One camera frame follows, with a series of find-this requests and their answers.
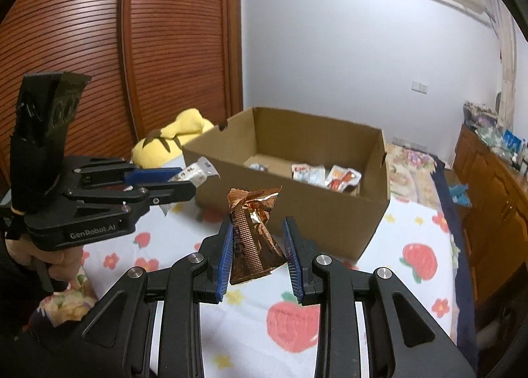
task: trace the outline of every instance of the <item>snack package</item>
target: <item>snack package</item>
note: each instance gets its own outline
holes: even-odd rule
[[[266,229],[280,191],[278,188],[255,192],[231,189],[229,192],[229,214],[233,225],[232,285],[268,275],[286,263],[286,257]]]
[[[361,173],[352,168],[341,168],[337,165],[332,167],[326,178],[328,189],[343,192],[348,186],[357,186],[361,180]]]
[[[211,176],[220,176],[218,171],[213,166],[211,162],[205,157],[200,157],[197,162],[194,162],[192,165],[189,165],[178,175],[175,175],[169,181],[191,181],[196,187],[201,186],[207,180],[207,177]],[[172,204],[163,204],[159,207],[163,210],[163,213],[167,213],[177,204],[174,202]]]
[[[249,168],[254,169],[255,171],[268,172],[268,167],[266,165],[261,165],[257,162],[254,162],[251,165],[249,165]]]
[[[302,181],[314,186],[325,186],[325,167],[320,165],[318,167],[311,167],[305,163],[294,163],[291,166],[293,179]]]

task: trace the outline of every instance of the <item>curtain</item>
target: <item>curtain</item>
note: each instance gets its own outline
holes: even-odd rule
[[[502,0],[491,0],[497,35],[501,46],[502,89],[498,112],[498,125],[513,129],[515,114],[515,75],[517,69],[517,43],[513,17]]]

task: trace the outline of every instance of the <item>bed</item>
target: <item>bed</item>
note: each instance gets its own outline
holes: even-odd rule
[[[365,272],[379,266],[390,268],[475,367],[471,280],[467,260],[459,254],[464,243],[457,214],[446,196],[443,164],[429,155],[397,146],[389,146],[387,163],[392,196],[385,216],[357,263],[340,259]],[[182,165],[181,157],[167,166]],[[222,216],[201,210],[194,201],[178,204],[167,217],[158,207],[152,208],[140,219],[134,234],[85,246],[83,272],[67,292],[45,299],[40,315],[51,318],[55,325],[65,319],[80,319],[131,266],[139,265],[147,271],[171,266],[196,251],[206,236],[217,233],[221,220]],[[297,317],[294,323],[308,324],[302,328],[280,325],[284,302],[291,301],[287,267],[282,266],[266,278],[230,286],[219,306],[202,306],[205,375],[311,376],[316,359],[318,307],[286,304]],[[162,308],[159,302],[151,349],[154,372]],[[246,331],[234,331],[241,321]],[[362,376],[369,376],[364,323],[360,320],[358,325]]]

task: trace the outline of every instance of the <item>crumpled wrapper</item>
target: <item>crumpled wrapper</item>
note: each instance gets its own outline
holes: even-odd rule
[[[266,228],[280,191],[278,188],[255,192],[231,189],[229,192],[234,248],[232,285],[268,275],[286,263],[286,257]]]

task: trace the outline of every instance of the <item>human hand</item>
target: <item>human hand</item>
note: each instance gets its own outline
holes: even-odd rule
[[[26,236],[19,240],[5,240],[7,252],[12,259],[31,269],[32,258],[51,264],[48,268],[50,278],[58,281],[73,280],[81,267],[82,247],[73,247],[60,251],[42,251]]]

